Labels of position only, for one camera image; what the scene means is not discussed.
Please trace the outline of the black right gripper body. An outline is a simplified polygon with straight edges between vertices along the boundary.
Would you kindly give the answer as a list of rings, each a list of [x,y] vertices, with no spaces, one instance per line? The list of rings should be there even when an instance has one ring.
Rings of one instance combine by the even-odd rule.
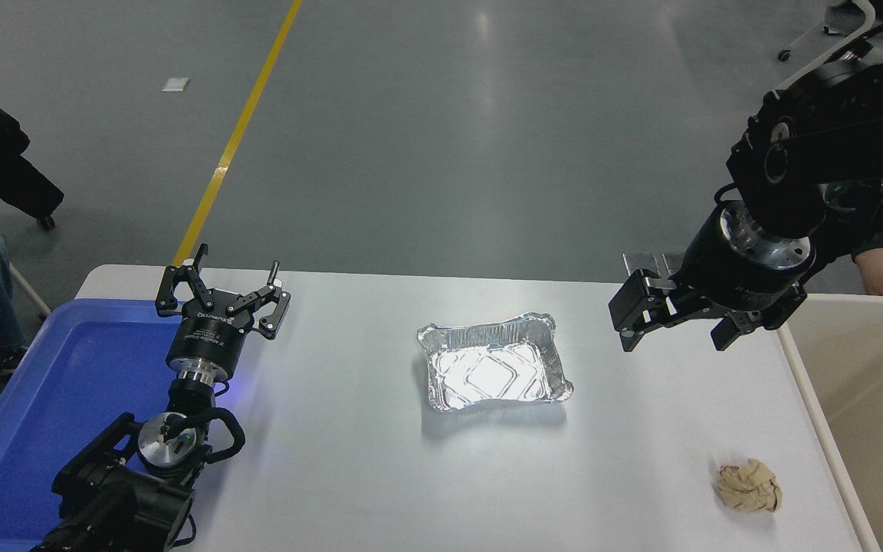
[[[716,207],[684,252],[676,281],[715,304],[760,311],[809,270],[809,238],[768,232],[747,207]]]

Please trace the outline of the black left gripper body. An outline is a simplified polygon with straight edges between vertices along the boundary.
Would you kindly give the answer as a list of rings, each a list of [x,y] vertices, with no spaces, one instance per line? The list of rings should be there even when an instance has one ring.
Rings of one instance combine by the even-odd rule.
[[[253,317],[248,312],[229,317],[225,311],[206,312],[198,305],[186,305],[166,363],[179,372],[189,361],[203,361],[217,370],[234,373],[252,326]]]

